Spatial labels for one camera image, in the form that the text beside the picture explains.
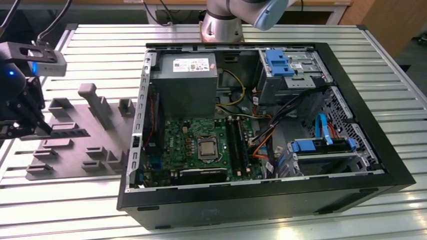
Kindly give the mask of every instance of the blue drive bay latch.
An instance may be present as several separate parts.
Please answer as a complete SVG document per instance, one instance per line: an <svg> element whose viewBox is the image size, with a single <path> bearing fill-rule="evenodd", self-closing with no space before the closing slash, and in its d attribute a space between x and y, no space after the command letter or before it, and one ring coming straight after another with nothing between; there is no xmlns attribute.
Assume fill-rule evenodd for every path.
<svg viewBox="0 0 427 240"><path fill-rule="evenodd" d="M271 75L274 77L292 77L295 71L290 66L290 59L284 55L283 50L267 49L266 62L271 68Z"/></svg>

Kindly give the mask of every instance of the green motherboard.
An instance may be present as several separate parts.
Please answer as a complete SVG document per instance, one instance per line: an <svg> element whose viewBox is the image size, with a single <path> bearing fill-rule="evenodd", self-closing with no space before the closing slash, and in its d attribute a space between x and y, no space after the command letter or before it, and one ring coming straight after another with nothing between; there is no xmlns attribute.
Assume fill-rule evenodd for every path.
<svg viewBox="0 0 427 240"><path fill-rule="evenodd" d="M227 129L227 119L191 119L168 120L164 128L164 153L161 156L161 170L157 176L161 179L167 175L179 174L180 170L191 169L227 169L227 182L256 180L263 178L262 165L244 152L251 163L244 171L234 169L238 159L231 156L231 138ZM239 126L242 138L246 144L254 137L252 123L248 118L240 118ZM160 186L175 185L173 181L161 181Z"/></svg>

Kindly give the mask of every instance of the sticker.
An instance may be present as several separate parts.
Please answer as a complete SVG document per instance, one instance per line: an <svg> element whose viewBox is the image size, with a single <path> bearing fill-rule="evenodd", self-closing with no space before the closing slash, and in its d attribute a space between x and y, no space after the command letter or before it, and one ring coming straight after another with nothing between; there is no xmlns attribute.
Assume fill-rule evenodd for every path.
<svg viewBox="0 0 427 240"><path fill-rule="evenodd" d="M267 164L266 164L266 168L268 169L268 171L270 171L271 173L274 173L275 167L274 167L274 165L270 163L270 161L268 161Z"/></svg>
<svg viewBox="0 0 427 240"><path fill-rule="evenodd" d="M280 154L282 151L283 151L283 147L278 146L278 147L275 148L275 150L274 150L274 153L275 153L275 154Z"/></svg>
<svg viewBox="0 0 427 240"><path fill-rule="evenodd" d="M173 60L173 72L208 72L208 58L179 58Z"/></svg>
<svg viewBox="0 0 427 240"><path fill-rule="evenodd" d="M294 69L302 69L303 66L302 66L299 63L292 63L292 64L291 64L291 68L294 68Z"/></svg>
<svg viewBox="0 0 427 240"><path fill-rule="evenodd" d="M259 105L259 98L255 96L252 99L254 99L254 105L258 106Z"/></svg>

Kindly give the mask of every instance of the blue led light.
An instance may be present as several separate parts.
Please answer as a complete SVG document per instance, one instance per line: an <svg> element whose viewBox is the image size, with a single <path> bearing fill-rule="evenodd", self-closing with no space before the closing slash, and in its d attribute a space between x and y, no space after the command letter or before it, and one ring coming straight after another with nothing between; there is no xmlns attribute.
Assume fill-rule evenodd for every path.
<svg viewBox="0 0 427 240"><path fill-rule="evenodd" d="M37 71L39 71L39 65L37 63L33 61L31 63L31 66L32 66L32 73L36 75L37 74Z"/></svg>

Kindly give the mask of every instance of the blue plastic clip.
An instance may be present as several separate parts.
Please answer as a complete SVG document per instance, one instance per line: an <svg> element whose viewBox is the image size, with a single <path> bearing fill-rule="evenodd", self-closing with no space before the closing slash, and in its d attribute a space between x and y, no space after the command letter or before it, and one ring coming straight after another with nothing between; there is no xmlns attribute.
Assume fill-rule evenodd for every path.
<svg viewBox="0 0 427 240"><path fill-rule="evenodd" d="M322 137L319 122L322 123L322 132L323 132L323 137L326 139L326 143L327 143L327 145L330 145L334 142L332 142L332 138L330 135L328 119L327 119L327 115L324 113L319 113L318 116L315 117L315 137L316 138Z"/></svg>
<svg viewBox="0 0 427 240"><path fill-rule="evenodd" d="M354 138L348 138L348 144L350 144L351 150L354 151L358 147L356 141Z"/></svg>
<svg viewBox="0 0 427 240"><path fill-rule="evenodd" d="M299 151L316 151L315 143L312 140L298 140L291 143L291 147L294 153L298 153Z"/></svg>
<svg viewBox="0 0 427 240"><path fill-rule="evenodd" d="M274 77L292 77L295 75L295 71L290 67L290 59L283 50L267 49L266 61L271 67L271 75Z"/></svg>
<svg viewBox="0 0 427 240"><path fill-rule="evenodd" d="M286 158L287 158L287 156L283 154L282 157L280 157L280 160L279 160L278 167L282 166L283 162L286 161Z"/></svg>

